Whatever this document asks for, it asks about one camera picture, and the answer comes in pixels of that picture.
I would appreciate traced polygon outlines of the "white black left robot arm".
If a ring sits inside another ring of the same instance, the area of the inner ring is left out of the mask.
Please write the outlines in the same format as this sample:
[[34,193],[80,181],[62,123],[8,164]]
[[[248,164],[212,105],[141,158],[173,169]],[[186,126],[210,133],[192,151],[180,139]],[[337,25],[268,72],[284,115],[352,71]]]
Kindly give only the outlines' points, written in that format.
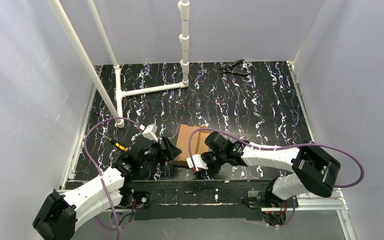
[[122,152],[111,167],[85,184],[64,193],[53,190],[32,226],[44,240],[70,240],[84,223],[105,210],[120,206],[133,214],[136,206],[148,202],[135,193],[131,181],[145,164],[171,162],[181,153],[166,136],[137,155]]

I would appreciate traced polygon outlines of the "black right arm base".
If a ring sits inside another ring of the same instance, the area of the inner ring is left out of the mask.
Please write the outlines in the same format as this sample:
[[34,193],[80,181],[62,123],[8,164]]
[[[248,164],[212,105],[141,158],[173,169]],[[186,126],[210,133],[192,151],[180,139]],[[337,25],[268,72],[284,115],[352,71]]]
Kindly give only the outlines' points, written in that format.
[[279,208],[279,210],[263,211],[262,219],[268,227],[280,228],[289,224],[298,207],[296,196],[282,200],[272,193],[272,180],[265,190],[249,190],[240,198],[240,202],[250,209]]

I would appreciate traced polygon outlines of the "brown cardboard paper box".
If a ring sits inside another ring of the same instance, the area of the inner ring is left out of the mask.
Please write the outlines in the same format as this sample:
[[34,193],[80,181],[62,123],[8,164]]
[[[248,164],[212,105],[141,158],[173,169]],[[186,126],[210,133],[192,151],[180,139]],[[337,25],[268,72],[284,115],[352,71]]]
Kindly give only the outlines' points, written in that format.
[[[177,135],[176,147],[181,150],[181,154],[172,162],[174,165],[188,167],[187,158],[189,154],[189,138],[193,131],[197,130],[198,126],[181,124]],[[190,142],[190,149],[193,155],[202,154],[211,151],[205,144],[206,138],[211,134],[209,130],[197,131]]]

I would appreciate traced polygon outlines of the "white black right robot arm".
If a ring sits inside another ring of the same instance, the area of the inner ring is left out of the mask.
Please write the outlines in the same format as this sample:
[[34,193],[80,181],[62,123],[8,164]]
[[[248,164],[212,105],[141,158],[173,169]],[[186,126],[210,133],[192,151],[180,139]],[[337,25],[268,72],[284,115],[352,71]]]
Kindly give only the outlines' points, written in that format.
[[338,160],[312,143],[298,147],[279,147],[241,139],[232,142],[216,131],[211,132],[204,143],[209,151],[188,158],[189,167],[196,172],[218,171],[224,164],[289,171],[289,175],[269,183],[264,192],[267,200],[279,202],[306,193],[328,198],[332,195],[341,169]]

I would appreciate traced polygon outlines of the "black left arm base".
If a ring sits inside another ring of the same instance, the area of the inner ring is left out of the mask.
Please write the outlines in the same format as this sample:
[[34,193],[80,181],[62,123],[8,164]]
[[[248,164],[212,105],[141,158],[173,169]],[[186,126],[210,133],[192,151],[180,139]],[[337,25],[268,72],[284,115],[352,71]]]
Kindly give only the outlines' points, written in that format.
[[117,193],[121,196],[121,200],[115,201],[114,206],[116,210],[142,210],[150,207],[151,193],[149,191],[121,189]]

